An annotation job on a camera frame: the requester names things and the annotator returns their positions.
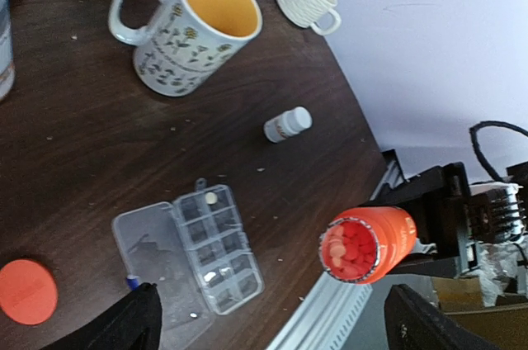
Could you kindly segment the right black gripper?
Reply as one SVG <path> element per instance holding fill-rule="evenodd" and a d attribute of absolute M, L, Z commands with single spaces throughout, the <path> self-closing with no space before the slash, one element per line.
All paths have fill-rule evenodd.
<path fill-rule="evenodd" d="M 429 168 L 398 187 L 384 184 L 373 200 L 360 204 L 360 207 L 392 206 L 406 210 L 414 219 L 419 239 L 425 244 L 435 244 L 441 257 L 410 254 L 388 274 L 457 278 L 457 257 L 469 238 L 470 197 L 465 166 L 457 162 Z"/>

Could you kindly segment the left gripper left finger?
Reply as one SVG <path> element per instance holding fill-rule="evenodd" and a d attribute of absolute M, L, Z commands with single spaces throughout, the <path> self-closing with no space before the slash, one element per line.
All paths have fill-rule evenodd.
<path fill-rule="evenodd" d="M 158 350 L 162 317 L 157 286 L 143 283 L 90 323 L 45 348 Z"/>

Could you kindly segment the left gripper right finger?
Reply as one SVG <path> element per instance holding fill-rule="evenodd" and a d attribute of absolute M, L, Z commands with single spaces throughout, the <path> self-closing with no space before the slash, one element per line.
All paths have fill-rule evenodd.
<path fill-rule="evenodd" d="M 497 349 L 498 345 L 438 310 L 405 284 L 391 287 L 384 302 L 390 349 Z"/>

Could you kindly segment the orange pill bottle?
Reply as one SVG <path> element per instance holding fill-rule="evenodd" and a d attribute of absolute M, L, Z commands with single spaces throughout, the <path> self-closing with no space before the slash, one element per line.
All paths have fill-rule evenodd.
<path fill-rule="evenodd" d="M 395 206 L 357 207 L 338 215 L 319 237 L 323 270 L 351 284 L 385 277 L 413 250 L 417 226 Z"/>

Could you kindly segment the clear plastic pill organizer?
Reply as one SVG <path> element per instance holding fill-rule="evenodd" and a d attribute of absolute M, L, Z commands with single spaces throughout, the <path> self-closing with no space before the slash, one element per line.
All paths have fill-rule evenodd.
<path fill-rule="evenodd" d="M 218 201 L 208 205 L 205 194 Z M 118 215 L 112 221 L 128 281 L 157 286 L 163 326 L 228 315 L 264 290 L 229 186 L 196 181 L 191 193 Z"/>

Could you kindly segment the orange bottle cap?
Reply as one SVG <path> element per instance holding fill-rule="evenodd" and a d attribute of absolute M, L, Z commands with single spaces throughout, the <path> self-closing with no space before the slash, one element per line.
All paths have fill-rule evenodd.
<path fill-rule="evenodd" d="M 1 310 L 24 325 L 42 324 L 57 308 L 58 287 L 41 263 L 20 258 L 1 268 Z"/>

